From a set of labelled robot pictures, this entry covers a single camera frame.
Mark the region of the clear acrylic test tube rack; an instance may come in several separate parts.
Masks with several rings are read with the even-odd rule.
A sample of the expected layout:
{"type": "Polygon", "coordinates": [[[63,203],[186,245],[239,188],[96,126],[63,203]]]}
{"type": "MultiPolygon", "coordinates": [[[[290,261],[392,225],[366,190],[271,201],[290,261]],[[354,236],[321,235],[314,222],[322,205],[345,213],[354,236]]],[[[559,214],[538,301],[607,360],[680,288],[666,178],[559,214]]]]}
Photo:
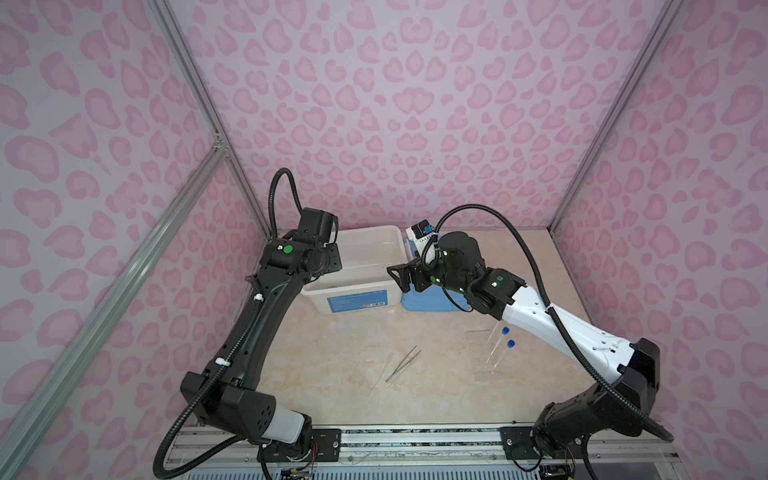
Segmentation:
{"type": "Polygon", "coordinates": [[[496,335],[505,326],[496,326],[491,329],[469,330],[464,333],[464,338],[469,345],[472,372],[477,382],[490,382],[501,380],[507,376],[503,366],[505,359],[496,370],[486,364],[493,346],[496,343],[496,335]]]}

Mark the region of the white plastic storage bin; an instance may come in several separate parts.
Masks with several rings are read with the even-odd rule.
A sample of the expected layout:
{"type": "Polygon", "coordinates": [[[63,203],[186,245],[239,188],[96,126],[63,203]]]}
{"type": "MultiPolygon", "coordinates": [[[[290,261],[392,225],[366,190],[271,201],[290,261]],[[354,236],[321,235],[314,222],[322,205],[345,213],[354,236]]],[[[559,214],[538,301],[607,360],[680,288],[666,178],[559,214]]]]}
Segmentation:
{"type": "Polygon", "coordinates": [[[340,314],[401,303],[402,291],[387,268],[407,261],[401,230],[383,225],[339,233],[342,269],[306,285],[301,295],[321,314],[340,314]]]}

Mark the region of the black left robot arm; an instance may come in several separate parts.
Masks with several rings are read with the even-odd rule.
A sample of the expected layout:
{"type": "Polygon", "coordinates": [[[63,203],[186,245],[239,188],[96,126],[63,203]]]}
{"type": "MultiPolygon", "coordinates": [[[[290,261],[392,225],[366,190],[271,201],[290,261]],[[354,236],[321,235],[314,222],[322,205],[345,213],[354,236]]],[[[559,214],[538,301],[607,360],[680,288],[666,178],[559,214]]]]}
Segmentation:
{"type": "Polygon", "coordinates": [[[338,218],[306,208],[299,225],[264,247],[246,278],[250,296],[232,331],[201,373],[185,375],[180,390],[191,415],[251,444],[282,444],[298,455],[310,449],[312,420],[259,392],[263,367],[283,318],[305,285],[342,269],[338,218]]]}

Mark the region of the metal tweezers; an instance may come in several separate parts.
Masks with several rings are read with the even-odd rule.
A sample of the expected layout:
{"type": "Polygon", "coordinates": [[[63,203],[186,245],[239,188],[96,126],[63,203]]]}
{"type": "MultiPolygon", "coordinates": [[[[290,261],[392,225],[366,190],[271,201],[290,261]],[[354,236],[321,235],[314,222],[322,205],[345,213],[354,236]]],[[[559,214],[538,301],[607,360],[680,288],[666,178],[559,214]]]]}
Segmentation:
{"type": "Polygon", "coordinates": [[[397,364],[392,373],[385,379],[386,383],[393,380],[401,371],[408,367],[421,353],[421,350],[417,345],[414,345],[411,350],[402,358],[397,364]]]}

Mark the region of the blue capped test tube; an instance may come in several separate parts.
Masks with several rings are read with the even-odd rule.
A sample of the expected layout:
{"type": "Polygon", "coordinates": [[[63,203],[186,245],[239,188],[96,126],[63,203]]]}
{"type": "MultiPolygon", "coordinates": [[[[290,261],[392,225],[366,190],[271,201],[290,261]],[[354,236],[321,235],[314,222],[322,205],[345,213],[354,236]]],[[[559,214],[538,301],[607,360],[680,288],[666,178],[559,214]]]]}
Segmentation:
{"type": "Polygon", "coordinates": [[[507,354],[516,346],[516,342],[512,339],[505,339],[505,342],[499,346],[493,356],[488,357],[486,364],[493,370],[496,370],[502,361],[507,357],[507,354]]]}
{"type": "Polygon", "coordinates": [[[497,349],[499,348],[499,346],[505,342],[505,337],[508,333],[509,333],[508,327],[502,327],[499,330],[499,333],[496,335],[496,343],[491,350],[490,356],[493,356],[497,351],[497,349]]]}

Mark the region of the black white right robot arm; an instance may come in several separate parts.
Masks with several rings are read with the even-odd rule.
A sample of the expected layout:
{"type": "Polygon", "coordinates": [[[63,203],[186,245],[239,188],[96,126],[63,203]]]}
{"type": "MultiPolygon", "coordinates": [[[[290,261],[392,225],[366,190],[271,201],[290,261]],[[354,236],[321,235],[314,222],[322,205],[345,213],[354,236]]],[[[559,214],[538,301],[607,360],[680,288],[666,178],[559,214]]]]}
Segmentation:
{"type": "Polygon", "coordinates": [[[562,402],[547,404],[528,435],[543,456],[604,430],[628,437],[662,434],[650,417],[660,387],[660,350],[610,334],[546,300],[521,277],[488,266],[478,242],[464,232],[417,240],[416,257],[387,267],[404,293],[438,287],[463,297],[470,310],[518,327],[585,369],[592,385],[562,402]]]}

